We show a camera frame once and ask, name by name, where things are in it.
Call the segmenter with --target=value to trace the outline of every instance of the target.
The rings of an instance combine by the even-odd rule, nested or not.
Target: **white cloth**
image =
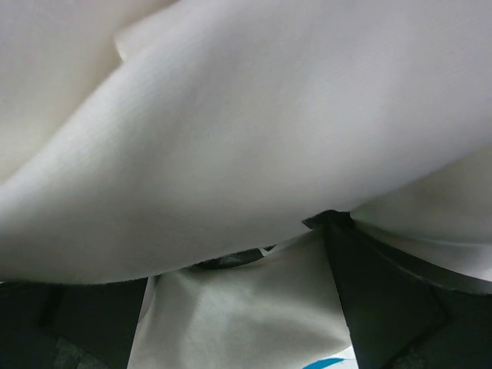
[[[302,369],[342,351],[350,339],[325,253],[307,234],[244,267],[162,275],[129,367]]]
[[[0,0],[0,278],[170,271],[135,338],[144,369],[294,369],[347,345],[316,241],[176,271],[327,209],[490,279],[492,3],[166,4]]]

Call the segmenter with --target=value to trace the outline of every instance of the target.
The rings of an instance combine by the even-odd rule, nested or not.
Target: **white fabric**
[[[492,147],[352,213],[372,236],[441,267],[492,281]]]
[[[244,267],[160,277],[131,369],[302,369],[350,344],[318,234]]]
[[[171,271],[138,327],[144,369],[294,369],[345,347],[315,234],[176,271],[330,208],[490,280],[492,3],[167,3],[0,0],[0,278]]]
[[[120,46],[135,53],[0,187],[0,270],[88,283],[170,271],[292,238],[304,218],[478,149],[492,133],[491,8],[171,6],[159,17],[172,30]]]

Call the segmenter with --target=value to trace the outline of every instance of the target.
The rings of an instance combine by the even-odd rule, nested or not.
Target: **blue object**
[[[309,364],[307,367],[304,367],[304,369],[324,369],[326,367],[330,367],[331,365],[340,363],[343,360],[344,359],[339,359],[339,358],[319,360],[313,364]]]

